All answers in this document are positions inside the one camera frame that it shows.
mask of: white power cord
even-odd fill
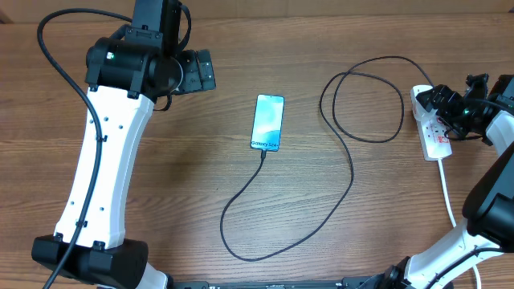
[[[453,212],[451,211],[450,198],[448,197],[447,179],[444,177],[443,159],[438,159],[437,164],[439,165],[439,174],[441,175],[441,186],[443,187],[444,202],[447,205],[448,217],[450,217],[451,225],[455,228],[455,226],[457,226],[457,223],[455,222],[455,217],[453,216]],[[475,273],[476,289],[482,289],[482,280],[480,279],[479,269],[476,266],[473,266],[472,268],[473,273]]]

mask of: smartphone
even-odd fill
[[[277,152],[280,146],[283,116],[284,98],[282,96],[257,96],[250,147]]]

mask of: table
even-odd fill
[[[85,89],[85,54],[119,22],[50,24],[51,53]],[[176,280],[209,282],[340,279],[383,272],[420,253],[450,228],[433,162],[423,160],[410,89],[425,83],[407,62],[362,67],[395,83],[406,98],[398,137],[365,144],[345,137],[356,176],[325,227],[274,258],[243,263],[219,236],[223,206],[259,165],[249,149],[255,97],[286,98],[281,150],[226,216],[233,249],[257,257],[302,238],[324,219],[349,183],[349,165],[320,118],[318,101],[337,72],[379,55],[418,62],[435,83],[462,91],[468,73],[491,85],[514,67],[512,14],[198,20],[191,49],[212,52],[218,89],[173,98],[141,140],[128,191],[126,238],[149,244],[150,262]],[[31,260],[34,237],[51,234],[67,201],[86,108],[39,51],[36,25],[0,25],[0,287],[40,288],[50,271]],[[331,96],[325,107],[329,108]],[[398,126],[398,95],[372,79],[349,77],[337,101],[350,132],[386,138]],[[474,181],[496,159],[480,141],[453,143],[444,161],[457,219]],[[484,288],[510,288],[514,258],[479,265]],[[455,281],[473,288],[472,273]],[[85,288],[57,279],[54,288]]]

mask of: smartphone screen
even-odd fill
[[[257,96],[250,142],[252,149],[275,152],[279,150],[283,115],[284,98],[282,96]]]

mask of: wooden tabletop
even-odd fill
[[[44,37],[84,83],[86,51],[119,25],[50,24]],[[40,288],[50,274],[32,261],[31,246],[53,232],[63,212],[84,134],[86,108],[39,51],[35,31],[36,25],[0,25],[1,288]],[[223,247],[219,218],[259,165],[259,152],[248,147],[255,97],[285,96],[286,108],[280,151],[268,153],[260,175],[226,215],[227,241],[248,258],[310,233],[349,184],[348,158],[317,107],[333,75],[365,59],[402,55],[436,84],[462,91],[467,74],[487,72],[492,85],[498,75],[513,73],[513,31],[512,14],[195,21],[189,47],[211,50],[218,89],[174,97],[168,112],[154,113],[128,190],[126,238],[146,241],[153,266],[179,281],[374,275],[424,251],[451,229],[438,167],[423,160],[410,108],[410,89],[426,80],[405,61],[382,60],[358,71],[402,91],[406,118],[398,137],[366,144],[345,136],[355,182],[324,228],[262,262],[233,258]],[[396,92],[376,80],[349,77],[338,96],[339,121],[361,137],[391,136],[400,113]],[[479,140],[452,147],[444,165],[459,220],[474,180],[496,153]],[[514,287],[513,261],[502,256],[480,264],[483,287]],[[85,288],[57,282],[54,288]],[[474,288],[472,273],[456,287]]]

